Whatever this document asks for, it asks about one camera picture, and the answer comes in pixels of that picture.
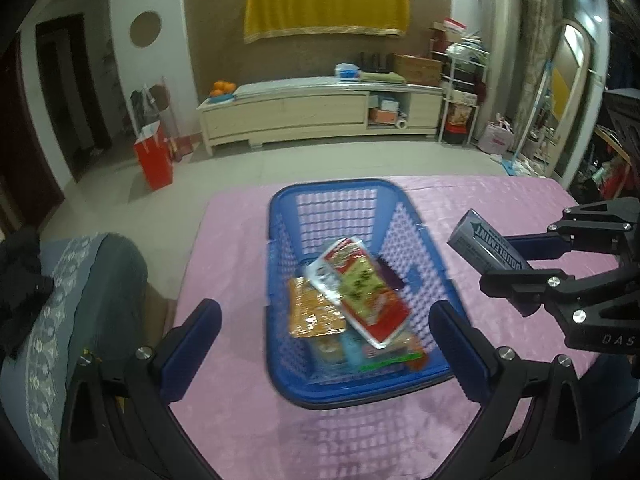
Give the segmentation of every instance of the blue plastic basket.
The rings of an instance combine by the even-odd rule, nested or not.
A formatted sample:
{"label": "blue plastic basket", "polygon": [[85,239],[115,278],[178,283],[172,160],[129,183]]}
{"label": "blue plastic basket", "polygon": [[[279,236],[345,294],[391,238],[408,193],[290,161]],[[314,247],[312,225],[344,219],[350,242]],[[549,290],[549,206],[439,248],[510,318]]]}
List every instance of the blue plastic basket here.
{"label": "blue plastic basket", "polygon": [[[411,372],[398,364],[380,370],[334,373],[316,365],[304,338],[289,335],[292,276],[316,259],[328,242],[361,238],[406,283],[400,295],[411,308],[410,327],[429,350],[428,365]],[[427,228],[409,198],[385,180],[297,184],[274,195],[269,211],[267,366],[276,389],[304,408],[327,410],[387,399],[452,376],[431,336],[428,314],[437,300],[466,313]]]}

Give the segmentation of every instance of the yellow snack package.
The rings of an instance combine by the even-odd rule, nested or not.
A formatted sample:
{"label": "yellow snack package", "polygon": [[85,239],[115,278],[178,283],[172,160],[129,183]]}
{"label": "yellow snack package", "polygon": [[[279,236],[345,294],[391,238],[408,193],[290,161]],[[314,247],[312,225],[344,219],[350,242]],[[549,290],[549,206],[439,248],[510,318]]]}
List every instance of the yellow snack package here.
{"label": "yellow snack package", "polygon": [[293,337],[316,337],[347,330],[340,310],[304,278],[289,280],[289,298],[289,333]]}

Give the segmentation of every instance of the beige tiled floor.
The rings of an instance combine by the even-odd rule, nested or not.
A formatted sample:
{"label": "beige tiled floor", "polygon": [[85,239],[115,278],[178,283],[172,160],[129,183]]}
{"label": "beige tiled floor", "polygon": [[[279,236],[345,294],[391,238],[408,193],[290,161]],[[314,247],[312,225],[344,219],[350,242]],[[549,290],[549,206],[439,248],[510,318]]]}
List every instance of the beige tiled floor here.
{"label": "beige tiled floor", "polygon": [[130,146],[100,156],[43,230],[43,240],[117,232],[131,238],[148,264],[149,281],[177,298],[191,247],[209,199],[233,187],[327,178],[410,174],[504,175],[475,148],[416,136],[363,137],[265,145],[251,152],[232,144],[208,158],[202,146],[174,165],[174,182],[150,192]]}

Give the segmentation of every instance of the red box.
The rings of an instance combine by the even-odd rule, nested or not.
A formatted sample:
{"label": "red box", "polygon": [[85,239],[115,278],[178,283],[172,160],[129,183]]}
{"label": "red box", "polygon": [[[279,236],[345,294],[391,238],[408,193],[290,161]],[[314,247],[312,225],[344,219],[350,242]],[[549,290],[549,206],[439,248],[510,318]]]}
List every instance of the red box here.
{"label": "red box", "polygon": [[154,191],[174,181],[174,168],[169,156],[169,143],[160,121],[142,128],[142,133],[133,145],[138,162],[145,174],[146,182]]}
{"label": "red box", "polygon": [[379,110],[378,108],[369,110],[369,121],[372,123],[396,124],[397,120],[398,112],[387,112],[386,110]]}

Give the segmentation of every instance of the basket mesh side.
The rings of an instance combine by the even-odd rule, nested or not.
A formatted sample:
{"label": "basket mesh side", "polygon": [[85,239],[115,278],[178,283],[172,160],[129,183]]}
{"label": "basket mesh side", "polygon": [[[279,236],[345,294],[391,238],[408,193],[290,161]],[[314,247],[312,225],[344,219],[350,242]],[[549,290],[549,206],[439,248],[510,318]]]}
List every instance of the basket mesh side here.
{"label": "basket mesh side", "polygon": [[320,253],[326,242],[347,236],[370,243],[377,194],[376,189],[351,189],[297,195],[303,253]]}
{"label": "basket mesh side", "polygon": [[410,327],[424,348],[431,351],[436,343],[429,330],[429,310],[447,295],[418,226],[402,202],[396,204],[380,255],[407,284],[401,297],[412,311]]}
{"label": "basket mesh side", "polygon": [[291,238],[282,221],[282,216],[276,219],[278,248],[278,276],[280,278],[276,292],[275,309],[276,324],[276,355],[280,365],[300,378],[306,378],[310,373],[307,362],[305,342],[289,335],[289,287],[287,282],[296,269],[296,257],[293,253]]}

